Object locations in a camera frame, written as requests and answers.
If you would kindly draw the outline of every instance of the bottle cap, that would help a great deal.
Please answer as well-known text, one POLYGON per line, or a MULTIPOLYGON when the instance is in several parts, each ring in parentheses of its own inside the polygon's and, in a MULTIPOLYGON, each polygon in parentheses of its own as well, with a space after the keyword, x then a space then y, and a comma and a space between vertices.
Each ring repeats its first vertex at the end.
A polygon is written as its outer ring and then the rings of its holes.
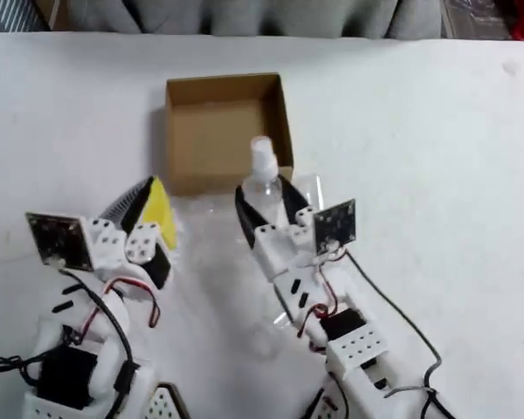
POLYGON ((251 142, 252 175, 262 183, 269 183, 278 176, 278 159, 273 152, 272 140, 254 137, 251 142))

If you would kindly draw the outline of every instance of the white tablecloth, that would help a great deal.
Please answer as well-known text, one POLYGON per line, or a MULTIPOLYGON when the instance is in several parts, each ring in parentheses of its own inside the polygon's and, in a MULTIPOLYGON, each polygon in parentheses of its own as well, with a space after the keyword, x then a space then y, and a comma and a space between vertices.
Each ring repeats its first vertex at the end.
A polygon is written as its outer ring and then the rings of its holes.
MULTIPOLYGON (((458 417, 524 419, 524 44, 107 34, 0 35, 0 354, 27 355, 59 279, 24 211, 95 215, 160 172, 168 78, 280 72, 297 174, 354 196, 352 250, 445 357, 458 417)), ((148 336, 193 418, 296 418, 322 359, 249 341, 248 284, 173 282, 148 336)), ((413 374, 431 356, 376 295, 413 374)), ((0 417, 24 384, 0 374, 0 417)), ((417 395, 399 395, 399 397, 417 395)))

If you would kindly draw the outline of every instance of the black plastic part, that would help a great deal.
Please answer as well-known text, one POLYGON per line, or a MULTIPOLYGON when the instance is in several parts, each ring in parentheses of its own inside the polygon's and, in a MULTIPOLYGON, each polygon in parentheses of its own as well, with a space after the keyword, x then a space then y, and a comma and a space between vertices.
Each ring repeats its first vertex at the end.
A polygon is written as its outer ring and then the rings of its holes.
POLYGON ((331 243, 344 246, 355 240, 355 199, 314 214, 316 254, 329 251, 331 243))
POLYGON ((318 405, 318 402, 320 401, 322 395, 324 394, 324 388, 321 388, 318 390, 318 393, 316 394, 315 398, 311 402, 311 404, 308 405, 307 410, 305 411, 305 414, 300 417, 300 419, 311 419, 313 417, 314 410, 316 409, 316 406, 318 405))
POLYGON ((300 295, 299 308, 305 308, 305 306, 307 305, 307 299, 308 299, 308 292, 303 292, 300 295))
POLYGON ((68 295, 68 294, 71 294, 72 292, 76 292, 81 289, 83 289, 83 286, 81 286, 81 284, 71 285, 68 288, 65 288, 64 290, 62 290, 62 295, 68 295))
POLYGON ((328 340, 336 340, 361 326, 365 326, 367 322, 357 311, 348 308, 335 316, 321 319, 321 326, 328 336, 328 340))
POLYGON ((296 278, 291 286, 291 294, 296 294, 300 287, 300 279, 296 278))
POLYGON ((376 358, 371 358, 367 362, 364 362, 363 364, 361 364, 361 368, 365 370, 365 369, 369 369, 373 367, 374 365, 376 365, 376 358))
POLYGON ((158 290, 161 290, 167 282, 171 263, 162 250, 162 247, 155 244, 155 256, 149 262, 142 264, 141 267, 148 273, 151 280, 158 290))
POLYGON ((130 204, 128 211, 124 214, 124 217, 121 219, 121 228, 126 231, 129 235, 134 226, 140 219, 140 214, 143 211, 143 208, 146 206, 146 203, 149 199, 149 191, 151 190, 151 185, 154 182, 154 177, 150 176, 148 182, 144 187, 138 192, 136 198, 130 204))
POLYGON ((72 308, 72 307, 73 307, 73 301, 68 300, 65 303, 54 306, 52 308, 52 313, 57 314, 57 313, 63 312, 64 310, 67 310, 68 308, 72 308))
POLYGON ((88 385, 97 355, 64 345, 43 361, 37 397, 82 410, 92 401, 88 385))
POLYGON ((384 390, 388 386, 388 380, 385 378, 381 378, 379 381, 375 383, 375 388, 377 390, 384 390))
POLYGON ((119 374, 116 376, 116 380, 114 381, 114 389, 119 392, 127 395, 130 392, 130 387, 125 388, 125 383, 131 383, 132 379, 134 378, 134 374, 136 373, 136 370, 140 366, 136 364, 135 362, 132 362, 132 364, 129 364, 128 361, 124 361, 121 367, 121 371, 119 371, 119 374))
POLYGON ((245 200, 242 186, 237 186, 237 189, 235 189, 235 209, 246 241, 252 249, 254 247, 254 231, 258 227, 267 225, 268 222, 245 200))
POLYGON ((189 411, 186 409, 186 404, 184 403, 184 400, 175 384, 171 382, 160 382, 157 387, 166 388, 169 391, 171 399, 173 400, 173 404, 175 405, 176 412, 181 417, 181 419, 190 419, 189 411))
POLYGON ((93 271, 83 227, 78 218, 25 214, 43 264, 61 258, 66 269, 93 271))
POLYGON ((285 177, 279 175, 279 179, 281 180, 281 193, 283 205, 286 208, 287 220, 290 225, 296 224, 295 214, 306 208, 308 201, 285 177))

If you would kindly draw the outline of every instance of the open cardboard box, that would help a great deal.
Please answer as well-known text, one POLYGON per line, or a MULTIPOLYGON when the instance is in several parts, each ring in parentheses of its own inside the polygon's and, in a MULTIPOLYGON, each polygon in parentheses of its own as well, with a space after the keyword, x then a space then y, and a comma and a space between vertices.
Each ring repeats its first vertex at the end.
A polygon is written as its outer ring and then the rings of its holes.
POLYGON ((251 139, 267 135, 279 171, 293 174, 286 104, 278 74, 246 74, 167 82, 169 191, 232 192, 250 173, 251 139))

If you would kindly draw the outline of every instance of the gray couch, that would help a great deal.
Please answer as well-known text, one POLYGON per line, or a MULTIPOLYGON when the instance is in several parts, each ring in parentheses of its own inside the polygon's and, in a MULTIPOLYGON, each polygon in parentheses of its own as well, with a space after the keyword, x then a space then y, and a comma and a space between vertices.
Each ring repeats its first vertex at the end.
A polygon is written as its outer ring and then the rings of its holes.
POLYGON ((86 31, 439 38, 441 0, 69 0, 86 31))

